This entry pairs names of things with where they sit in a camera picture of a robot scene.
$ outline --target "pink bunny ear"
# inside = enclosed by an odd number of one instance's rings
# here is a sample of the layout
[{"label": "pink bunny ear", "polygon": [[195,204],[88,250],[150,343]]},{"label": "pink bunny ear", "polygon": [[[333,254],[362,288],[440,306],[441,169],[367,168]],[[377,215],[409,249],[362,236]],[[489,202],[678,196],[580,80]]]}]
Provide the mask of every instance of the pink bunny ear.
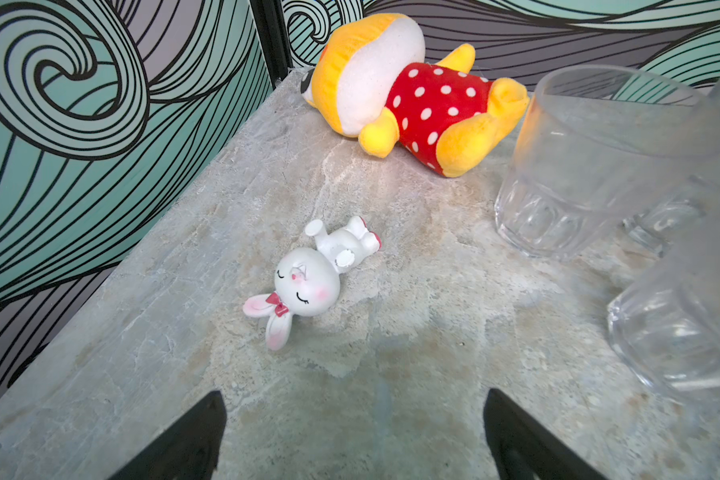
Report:
[{"label": "pink bunny ear", "polygon": [[253,318],[268,316],[275,311],[275,306],[267,303],[267,298],[269,298],[267,294],[252,296],[243,303],[242,312],[245,313],[246,316],[252,316]]},{"label": "pink bunny ear", "polygon": [[270,350],[280,350],[286,346],[288,336],[291,334],[293,313],[285,312],[282,316],[273,313],[266,324],[266,345]]}]

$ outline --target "teal wallpaper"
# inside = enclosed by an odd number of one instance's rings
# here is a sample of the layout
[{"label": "teal wallpaper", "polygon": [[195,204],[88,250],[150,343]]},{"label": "teal wallpaper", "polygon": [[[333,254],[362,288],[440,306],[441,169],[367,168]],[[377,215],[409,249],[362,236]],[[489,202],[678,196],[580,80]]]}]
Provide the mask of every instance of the teal wallpaper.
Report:
[{"label": "teal wallpaper", "polygon": [[0,394],[271,91],[247,0],[0,0]]},{"label": "teal wallpaper", "polygon": [[317,62],[330,32],[380,12],[416,20],[436,62],[463,42],[475,69],[532,88],[572,64],[643,68],[697,87],[720,77],[720,0],[282,0],[294,62]]}]

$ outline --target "red bow tie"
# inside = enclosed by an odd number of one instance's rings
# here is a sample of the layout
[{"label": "red bow tie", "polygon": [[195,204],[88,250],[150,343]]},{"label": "red bow tie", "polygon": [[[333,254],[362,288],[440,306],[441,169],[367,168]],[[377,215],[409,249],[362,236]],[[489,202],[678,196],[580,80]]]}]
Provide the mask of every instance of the red bow tie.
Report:
[{"label": "red bow tie", "polygon": [[280,296],[277,294],[277,292],[268,296],[266,298],[266,302],[276,305],[275,315],[282,316],[283,313],[288,312],[288,307],[280,300]]}]

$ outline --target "drinking glass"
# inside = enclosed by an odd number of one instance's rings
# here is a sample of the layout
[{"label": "drinking glass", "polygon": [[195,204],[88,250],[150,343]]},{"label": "drinking glass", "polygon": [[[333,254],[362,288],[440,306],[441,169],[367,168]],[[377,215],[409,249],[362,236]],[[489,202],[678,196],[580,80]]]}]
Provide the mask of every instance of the drinking glass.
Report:
[{"label": "drinking glass", "polygon": [[569,260],[720,154],[720,108],[659,75],[567,67],[538,83],[496,200],[499,234]]},{"label": "drinking glass", "polygon": [[[720,106],[720,80],[710,91]],[[645,248],[664,256],[678,235],[720,205],[720,156],[652,208],[624,220],[627,233]]]},{"label": "drinking glass", "polygon": [[608,327],[648,387],[720,408],[720,206],[608,305]]}]

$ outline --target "plush toy foot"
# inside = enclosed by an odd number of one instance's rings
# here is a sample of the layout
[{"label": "plush toy foot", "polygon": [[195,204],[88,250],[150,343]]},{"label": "plush toy foot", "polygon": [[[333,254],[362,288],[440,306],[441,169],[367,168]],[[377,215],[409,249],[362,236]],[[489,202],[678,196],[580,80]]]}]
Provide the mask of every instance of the plush toy foot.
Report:
[{"label": "plush toy foot", "polygon": [[376,120],[360,130],[358,140],[360,146],[369,154],[386,158],[394,144],[400,140],[400,129],[394,113],[384,107],[382,114]]},{"label": "plush toy foot", "polygon": [[461,44],[437,64],[456,72],[469,73],[474,65],[474,47],[469,43]]},{"label": "plush toy foot", "polygon": [[488,112],[499,120],[499,140],[518,125],[529,102],[528,90],[511,78],[500,78],[490,86]]},{"label": "plush toy foot", "polygon": [[493,115],[480,114],[445,129],[436,150],[443,175],[459,177],[479,164],[499,143],[501,125]]}]

